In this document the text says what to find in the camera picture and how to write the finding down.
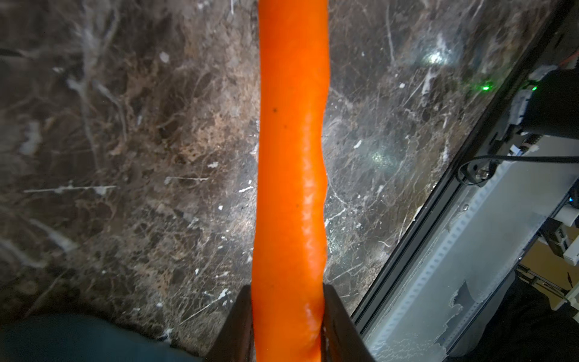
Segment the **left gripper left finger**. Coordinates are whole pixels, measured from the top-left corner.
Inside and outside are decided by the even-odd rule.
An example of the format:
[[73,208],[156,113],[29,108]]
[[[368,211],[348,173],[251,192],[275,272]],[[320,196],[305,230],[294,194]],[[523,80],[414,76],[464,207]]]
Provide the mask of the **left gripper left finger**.
[[214,362],[249,362],[253,357],[253,315],[250,285],[244,285],[216,341],[205,357]]

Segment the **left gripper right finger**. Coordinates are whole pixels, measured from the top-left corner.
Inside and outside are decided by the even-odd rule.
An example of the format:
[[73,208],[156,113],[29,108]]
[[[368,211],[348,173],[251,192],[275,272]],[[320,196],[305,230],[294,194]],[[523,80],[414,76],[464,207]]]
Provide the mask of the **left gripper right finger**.
[[374,362],[336,292],[324,284],[322,361]]

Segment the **orange handle sickle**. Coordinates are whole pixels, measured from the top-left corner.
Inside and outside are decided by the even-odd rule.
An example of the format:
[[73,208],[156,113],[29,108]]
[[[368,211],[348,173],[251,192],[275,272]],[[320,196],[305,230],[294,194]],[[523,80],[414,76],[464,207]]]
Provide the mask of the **orange handle sickle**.
[[327,262],[322,126],[326,1],[260,1],[260,121],[252,308],[259,361],[319,361]]

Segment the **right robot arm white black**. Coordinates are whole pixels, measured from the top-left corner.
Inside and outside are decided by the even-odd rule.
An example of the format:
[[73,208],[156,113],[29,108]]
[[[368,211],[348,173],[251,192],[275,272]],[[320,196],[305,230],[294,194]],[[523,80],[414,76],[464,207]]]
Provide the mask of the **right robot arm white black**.
[[578,138],[578,69],[540,66],[515,94],[509,124],[522,132]]

